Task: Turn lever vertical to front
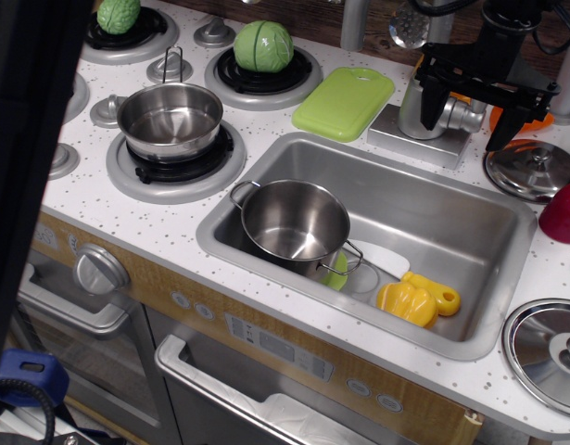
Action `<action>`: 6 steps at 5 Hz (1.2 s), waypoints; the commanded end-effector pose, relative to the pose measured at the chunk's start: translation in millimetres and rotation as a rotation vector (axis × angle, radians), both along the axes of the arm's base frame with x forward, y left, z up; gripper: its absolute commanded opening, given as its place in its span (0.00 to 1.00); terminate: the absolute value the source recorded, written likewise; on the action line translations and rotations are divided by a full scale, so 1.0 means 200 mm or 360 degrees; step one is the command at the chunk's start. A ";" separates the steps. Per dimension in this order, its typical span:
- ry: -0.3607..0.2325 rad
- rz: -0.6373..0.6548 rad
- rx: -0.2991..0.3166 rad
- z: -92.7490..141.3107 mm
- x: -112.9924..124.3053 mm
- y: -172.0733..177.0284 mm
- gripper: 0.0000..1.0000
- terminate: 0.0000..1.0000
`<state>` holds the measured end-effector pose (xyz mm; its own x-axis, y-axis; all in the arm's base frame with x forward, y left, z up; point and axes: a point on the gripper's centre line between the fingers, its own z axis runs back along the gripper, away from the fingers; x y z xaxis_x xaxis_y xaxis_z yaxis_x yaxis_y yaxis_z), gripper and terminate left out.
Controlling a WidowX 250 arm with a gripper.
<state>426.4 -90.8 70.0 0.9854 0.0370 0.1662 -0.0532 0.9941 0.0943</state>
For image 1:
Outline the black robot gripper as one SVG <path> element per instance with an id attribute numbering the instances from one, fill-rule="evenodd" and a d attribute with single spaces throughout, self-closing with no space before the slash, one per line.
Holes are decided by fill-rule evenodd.
<path id="1" fill-rule="evenodd" d="M 561 93 L 557 82 L 506 44 L 426 44 L 415 79 L 423 88 L 420 121 L 426 130 L 436 127 L 452 93 L 494 106 L 500 114 L 487 152 L 505 148 Z"/>

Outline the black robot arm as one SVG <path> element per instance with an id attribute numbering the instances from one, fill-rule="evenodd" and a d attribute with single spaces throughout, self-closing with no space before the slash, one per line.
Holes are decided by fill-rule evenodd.
<path id="1" fill-rule="evenodd" d="M 423 88 L 421 124 L 434 129 L 452 93 L 502 109 L 488 151 L 505 148 L 526 123 L 543 121 L 561 88 L 526 63 L 521 47 L 542 13 L 556 6 L 555 1 L 486 1 L 474 42 L 426 44 L 415 74 Z"/>

